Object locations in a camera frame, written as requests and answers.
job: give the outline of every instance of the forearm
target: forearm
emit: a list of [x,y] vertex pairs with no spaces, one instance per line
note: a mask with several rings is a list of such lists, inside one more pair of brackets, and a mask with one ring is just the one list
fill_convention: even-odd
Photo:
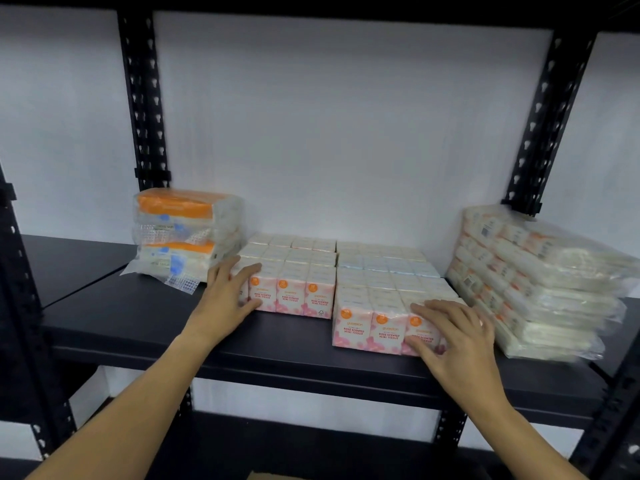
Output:
[[155,364],[29,480],[142,480],[208,352],[178,336]]
[[510,404],[469,418],[518,480],[585,480]]

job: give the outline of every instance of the finger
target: finger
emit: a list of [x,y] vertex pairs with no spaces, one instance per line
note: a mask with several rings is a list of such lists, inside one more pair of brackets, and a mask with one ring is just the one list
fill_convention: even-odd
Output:
[[469,308],[468,306],[463,305],[462,303],[458,303],[457,301],[446,301],[446,303],[457,306],[462,311],[462,313],[467,316],[469,322],[471,322],[471,325],[473,325],[478,330],[482,330],[482,321],[480,320],[480,318],[478,318],[475,309]]
[[242,288],[244,282],[247,281],[252,274],[257,273],[261,269],[261,262],[252,264],[251,266],[244,266],[244,268],[242,268],[240,272],[234,276],[234,279],[231,280],[231,282],[236,288],[238,288],[238,291],[240,291],[240,288]]
[[495,324],[491,317],[488,317],[478,306],[474,306],[474,310],[482,322],[483,335],[491,345],[495,341]]
[[417,303],[411,304],[411,311],[433,323],[450,344],[456,343],[456,341],[461,338],[462,332],[442,313],[431,310],[424,305],[418,305]]
[[215,266],[211,266],[209,271],[207,272],[207,288],[213,286],[213,283],[216,282],[216,278],[218,277],[218,272],[220,270],[220,263]]
[[455,326],[458,327],[458,329],[464,334],[475,334],[476,331],[474,329],[474,326],[471,325],[471,322],[469,322],[467,316],[462,313],[462,310],[460,310],[457,306],[453,306],[450,302],[439,299],[432,299],[431,301],[426,301],[424,303],[424,306],[448,315],[449,320],[451,320],[451,322],[455,324]]
[[244,320],[249,313],[254,311],[261,304],[262,304],[262,300],[261,299],[253,298],[253,299],[249,300],[248,303],[246,303],[242,307],[240,307],[240,309],[238,310],[238,314],[240,315],[242,320]]
[[218,276],[216,277],[216,283],[220,282],[222,284],[229,281],[229,275],[231,274],[231,268],[236,265],[236,263],[240,261],[240,256],[233,256],[228,259],[225,259],[220,263],[220,271],[218,272]]
[[429,368],[431,373],[433,373],[434,369],[437,369],[440,359],[430,348],[428,348],[427,344],[425,344],[415,335],[409,335],[408,337],[405,337],[404,341],[405,343],[410,345],[418,355],[420,355],[420,358],[425,362],[425,364],[427,364],[427,367]]

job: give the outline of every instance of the stacked tissue bundles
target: stacked tissue bundles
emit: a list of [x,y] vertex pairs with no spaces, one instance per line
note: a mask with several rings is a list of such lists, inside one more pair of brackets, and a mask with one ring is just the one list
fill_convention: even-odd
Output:
[[241,291],[240,301],[260,298],[258,310],[330,318],[335,291],[335,241],[258,233],[239,254],[232,275],[261,262]]
[[154,188],[134,197],[138,254],[122,272],[144,273],[187,293],[241,243],[242,201],[227,194]]
[[370,352],[416,355],[404,343],[420,337],[441,353],[440,332],[411,311],[411,303],[447,299],[464,303],[416,249],[338,242],[333,345]]
[[622,322],[640,260],[500,205],[465,209],[447,272],[460,295],[494,318],[508,357],[602,357],[598,338]]

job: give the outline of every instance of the hand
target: hand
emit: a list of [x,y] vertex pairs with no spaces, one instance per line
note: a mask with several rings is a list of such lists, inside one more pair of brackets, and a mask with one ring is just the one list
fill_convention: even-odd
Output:
[[260,263],[246,266],[230,279],[231,268],[238,261],[240,257],[235,256],[209,270],[207,289],[180,334],[192,344],[202,346],[206,354],[262,304],[262,300],[252,299],[244,306],[238,306],[240,288],[262,268]]
[[489,318],[453,301],[412,303],[414,313],[433,323],[449,348],[438,356],[418,337],[406,337],[443,389],[469,415],[509,406],[493,355],[494,327]]

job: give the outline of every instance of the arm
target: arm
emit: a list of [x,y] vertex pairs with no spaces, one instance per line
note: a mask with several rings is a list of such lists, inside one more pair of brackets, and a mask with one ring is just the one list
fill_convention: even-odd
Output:
[[262,265],[245,267],[229,281],[231,258],[209,270],[207,289],[184,330],[162,357],[66,443],[28,480],[142,480],[171,425],[182,397],[213,347],[260,300],[239,308],[240,286]]
[[518,480],[586,480],[509,404],[493,355],[489,319],[452,301],[414,303],[412,310],[436,325],[449,349],[437,356],[417,337],[406,342]]

